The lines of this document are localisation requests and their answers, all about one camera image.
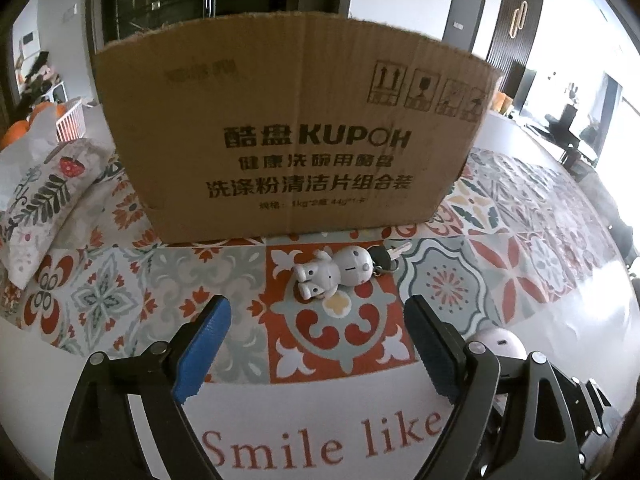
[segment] floral pillow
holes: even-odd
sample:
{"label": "floral pillow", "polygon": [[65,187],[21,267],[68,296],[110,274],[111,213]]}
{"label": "floral pillow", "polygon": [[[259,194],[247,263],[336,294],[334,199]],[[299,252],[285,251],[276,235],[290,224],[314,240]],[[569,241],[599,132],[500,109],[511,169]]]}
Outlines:
{"label": "floral pillow", "polygon": [[0,262],[23,289],[78,199],[106,167],[110,153],[90,140],[57,147],[30,168],[0,213]]}

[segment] blue gripper pad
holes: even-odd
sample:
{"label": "blue gripper pad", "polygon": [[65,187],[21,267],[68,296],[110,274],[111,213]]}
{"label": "blue gripper pad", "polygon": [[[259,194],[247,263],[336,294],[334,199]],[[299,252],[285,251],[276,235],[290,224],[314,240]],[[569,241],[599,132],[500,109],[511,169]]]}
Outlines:
{"label": "blue gripper pad", "polygon": [[184,404],[188,397],[198,393],[230,326],[231,305],[227,298],[222,298],[178,361],[173,389],[177,402]]}

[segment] doorway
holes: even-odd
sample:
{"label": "doorway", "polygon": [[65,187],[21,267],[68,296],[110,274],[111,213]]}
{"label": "doorway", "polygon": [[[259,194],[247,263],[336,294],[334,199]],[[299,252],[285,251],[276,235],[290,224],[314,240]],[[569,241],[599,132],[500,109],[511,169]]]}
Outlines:
{"label": "doorway", "polygon": [[476,42],[485,0],[451,0],[442,43],[471,52]]}

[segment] patterned tablecloth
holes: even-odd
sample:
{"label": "patterned tablecloth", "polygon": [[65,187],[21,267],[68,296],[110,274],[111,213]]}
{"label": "patterned tablecloth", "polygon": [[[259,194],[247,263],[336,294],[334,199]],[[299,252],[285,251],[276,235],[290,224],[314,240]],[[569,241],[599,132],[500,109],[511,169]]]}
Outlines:
{"label": "patterned tablecloth", "polygon": [[[326,301],[298,295],[292,266],[313,250],[407,239],[412,249],[395,273]],[[616,257],[564,171],[487,150],[473,149],[423,224],[184,246],[156,237],[115,156],[25,290],[3,288],[0,314],[64,351],[123,357],[170,339],[223,294],[232,325],[206,380],[308,382],[414,362],[402,323],[412,294],[469,336],[553,308]]]}

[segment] orange pumpkin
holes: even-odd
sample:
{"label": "orange pumpkin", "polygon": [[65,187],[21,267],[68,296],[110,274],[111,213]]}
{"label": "orange pumpkin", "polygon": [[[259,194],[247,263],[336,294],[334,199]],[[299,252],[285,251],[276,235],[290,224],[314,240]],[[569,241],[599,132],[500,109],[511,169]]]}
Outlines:
{"label": "orange pumpkin", "polygon": [[46,110],[47,108],[53,106],[53,103],[50,103],[49,101],[43,101],[40,104],[37,104],[36,107],[33,109],[33,112],[31,112],[31,116],[29,117],[29,124],[33,124],[33,120],[36,118],[36,115],[39,114],[41,111]]}
{"label": "orange pumpkin", "polygon": [[29,121],[18,121],[9,126],[9,129],[0,139],[0,150],[4,150],[9,144],[20,139],[27,131],[29,131]]}

